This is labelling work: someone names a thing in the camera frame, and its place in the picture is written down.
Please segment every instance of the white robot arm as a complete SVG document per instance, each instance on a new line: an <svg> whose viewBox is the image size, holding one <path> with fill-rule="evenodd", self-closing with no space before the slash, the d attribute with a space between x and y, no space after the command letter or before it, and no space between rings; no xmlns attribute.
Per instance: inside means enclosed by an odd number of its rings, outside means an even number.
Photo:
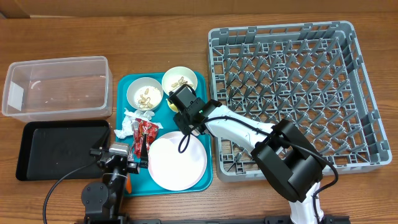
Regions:
<svg viewBox="0 0 398 224"><path fill-rule="evenodd" d="M254 121L252 119L246 118L244 116L238 115L237 113L231 111L225 105L217 107L208 115L208 118L215 118L220 116L229 116L232 118L237 118L251 126L257 127L267 133L272 132L272 127L274 124L262 123ZM229 139L239 146L244 147L249 152L251 152L256 143L262 142L267 136L257 133L255 130L250 129L240 123L233 120L222 120L217 119L206 123L207 131L209 131L213 136L223 139ZM315 213L313 210L313 193L319 189L320 183L317 182L312 185L310 190L306 193L306 198L303 202L289 202L291 214L290 219L294 224L317 224L317 218L315 218ZM317 211L319 216L319 221L323 218L323 211L320 209L319 197L316 200Z"/></svg>
<svg viewBox="0 0 398 224"><path fill-rule="evenodd" d="M282 120L273 125L254 121L236 114L218 101L204 103L189 86L182 86L171 93L169 100L179 110L174 121L185 135L192 131L209 133L229 139L251 152L271 186L289 201L292 223L317 224L322 221L323 211L314 193L319 189L326 164L292 123ZM289 147L289 143L293 150L282 160L278 153L283 147Z"/></svg>

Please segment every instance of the white bowl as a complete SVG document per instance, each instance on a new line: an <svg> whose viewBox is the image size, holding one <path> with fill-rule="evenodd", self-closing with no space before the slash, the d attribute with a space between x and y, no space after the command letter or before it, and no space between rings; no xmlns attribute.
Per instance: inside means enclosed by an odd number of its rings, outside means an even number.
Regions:
<svg viewBox="0 0 398 224"><path fill-rule="evenodd" d="M169 95L170 91L176 90L178 87L172 87L172 84L178 82L178 80L184 77L184 80L188 81L188 84L193 85L193 90L197 89L198 86L198 78L195 75L195 72L190 70L187 67L174 67L170 68L162 78L162 88L166 95Z"/></svg>
<svg viewBox="0 0 398 224"><path fill-rule="evenodd" d="M140 108L139 105L136 103L136 98L139 97L138 91L145 86L155 87L156 89L159 90L160 95L161 95L161 99L160 99L159 103L154 105L154 107L151 109ZM156 107L158 107L160 105L160 102L162 101L163 88L162 88L162 85L155 79L149 78L149 77L143 77L143 78L139 78L139 79L135 80L132 84L130 84L129 88L127 89L126 96L127 96L127 101L134 109L137 109L140 111L154 110L154 109L156 109Z"/></svg>

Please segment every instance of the red wrapper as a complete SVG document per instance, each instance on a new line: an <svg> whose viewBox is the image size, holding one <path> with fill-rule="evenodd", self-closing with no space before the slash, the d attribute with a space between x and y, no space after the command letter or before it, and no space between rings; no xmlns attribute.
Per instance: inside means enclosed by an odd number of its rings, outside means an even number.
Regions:
<svg viewBox="0 0 398 224"><path fill-rule="evenodd" d="M147 135L147 150L149 152L150 145L155 141L159 127L148 121L136 118L133 122L134 127L134 154L137 158L141 158L141 146L144 140L144 134Z"/></svg>

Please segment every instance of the white plate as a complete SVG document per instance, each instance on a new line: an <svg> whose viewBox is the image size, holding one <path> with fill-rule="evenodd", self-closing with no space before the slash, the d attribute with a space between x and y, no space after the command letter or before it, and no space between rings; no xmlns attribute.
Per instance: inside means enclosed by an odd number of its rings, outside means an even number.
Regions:
<svg viewBox="0 0 398 224"><path fill-rule="evenodd" d="M203 144L191 135L187 150L179 153L178 144L182 138L183 134L180 131L167 133L159 139L168 139L173 146L164 140L156 142L157 139L149 149L149 174L156 184L167 190L188 189L194 186L206 171L207 156Z"/></svg>

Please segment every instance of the crumpled tissue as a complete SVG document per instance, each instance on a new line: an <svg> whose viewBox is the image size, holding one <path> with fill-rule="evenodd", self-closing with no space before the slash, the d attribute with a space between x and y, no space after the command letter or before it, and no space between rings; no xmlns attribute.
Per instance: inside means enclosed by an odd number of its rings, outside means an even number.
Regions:
<svg viewBox="0 0 398 224"><path fill-rule="evenodd" d="M153 111L142 112L137 110L135 112L130 112L129 110L127 110L127 108L125 108L124 114L126 116L122 121L122 130L114 130L116 137L118 137L119 139L124 139L127 136L132 136L134 134L132 123L136 118L140 118L144 121L151 122L152 117L155 116L155 113ZM151 123L156 124L159 127L159 129L163 129L162 124L154 122Z"/></svg>

